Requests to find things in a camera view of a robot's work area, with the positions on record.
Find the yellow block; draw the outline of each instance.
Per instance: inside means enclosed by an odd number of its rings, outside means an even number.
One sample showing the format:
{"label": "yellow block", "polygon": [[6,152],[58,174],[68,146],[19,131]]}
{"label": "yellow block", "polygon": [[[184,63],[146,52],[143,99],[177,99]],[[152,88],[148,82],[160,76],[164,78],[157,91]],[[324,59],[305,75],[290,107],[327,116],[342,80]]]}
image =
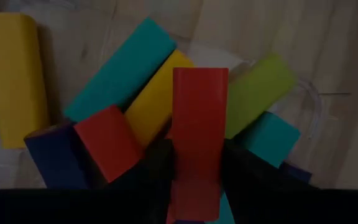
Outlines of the yellow block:
{"label": "yellow block", "polygon": [[148,146],[171,117],[173,68],[193,66],[186,56],[175,50],[125,112],[142,146]]}
{"label": "yellow block", "polygon": [[23,14],[0,13],[2,146],[25,147],[25,135],[48,125],[37,24]]}

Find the teal foam block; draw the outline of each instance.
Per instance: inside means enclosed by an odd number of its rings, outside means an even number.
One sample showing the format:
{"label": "teal foam block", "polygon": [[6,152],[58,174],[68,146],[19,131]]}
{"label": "teal foam block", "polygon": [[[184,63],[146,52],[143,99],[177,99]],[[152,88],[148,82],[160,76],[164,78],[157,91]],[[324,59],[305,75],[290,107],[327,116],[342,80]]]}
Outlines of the teal foam block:
{"label": "teal foam block", "polygon": [[226,194],[222,195],[221,206],[219,209],[219,219],[213,222],[206,222],[207,224],[235,224],[233,214],[231,213],[229,200]]}
{"label": "teal foam block", "polygon": [[146,18],[66,108],[65,116],[80,122],[110,105],[122,108],[175,48],[169,35]]}
{"label": "teal foam block", "polygon": [[278,168],[299,139],[300,132],[272,113],[264,112],[235,141]]}

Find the foam block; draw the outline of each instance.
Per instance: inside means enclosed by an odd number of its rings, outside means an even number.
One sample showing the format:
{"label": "foam block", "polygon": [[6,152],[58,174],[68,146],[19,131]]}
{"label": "foam block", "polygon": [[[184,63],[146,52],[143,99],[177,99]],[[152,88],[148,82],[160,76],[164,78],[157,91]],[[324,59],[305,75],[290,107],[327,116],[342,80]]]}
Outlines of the foam block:
{"label": "foam block", "polygon": [[283,162],[280,167],[279,167],[280,171],[283,174],[288,174],[291,175],[295,178],[297,178],[298,180],[302,180],[305,183],[309,183],[312,173],[307,172],[301,168],[298,168],[296,166],[292,166],[291,164],[288,164],[286,162]]}
{"label": "foam block", "polygon": [[231,139],[290,91],[295,84],[291,70],[272,54],[229,84],[226,138]]}
{"label": "foam block", "polygon": [[172,52],[125,112],[129,125],[144,148],[171,117],[172,76],[175,67],[193,67],[193,63],[179,50]]}
{"label": "foam block", "polygon": [[75,156],[84,145],[71,123],[35,131],[24,141],[48,188],[88,189]]}
{"label": "foam block", "polygon": [[37,24],[0,13],[0,135],[4,148],[25,147],[24,137],[49,125]]}
{"label": "foam block", "polygon": [[165,221],[166,224],[174,224],[175,223],[175,219],[172,215],[172,201],[170,201],[170,204],[168,206],[168,213],[167,213],[167,220]]}
{"label": "foam block", "polygon": [[221,198],[219,219],[214,222],[207,222],[207,224],[236,224],[226,194],[223,194]]}
{"label": "foam block", "polygon": [[83,121],[110,105],[124,106],[173,52],[176,44],[146,18],[65,110]]}
{"label": "foam block", "polygon": [[140,158],[141,147],[116,106],[79,122],[75,130],[108,182],[125,173]]}
{"label": "foam block", "polygon": [[219,216],[227,74],[226,68],[173,70],[172,204],[178,220],[212,221]]}
{"label": "foam block", "polygon": [[300,132],[272,113],[264,112],[235,141],[272,166],[279,168]]}

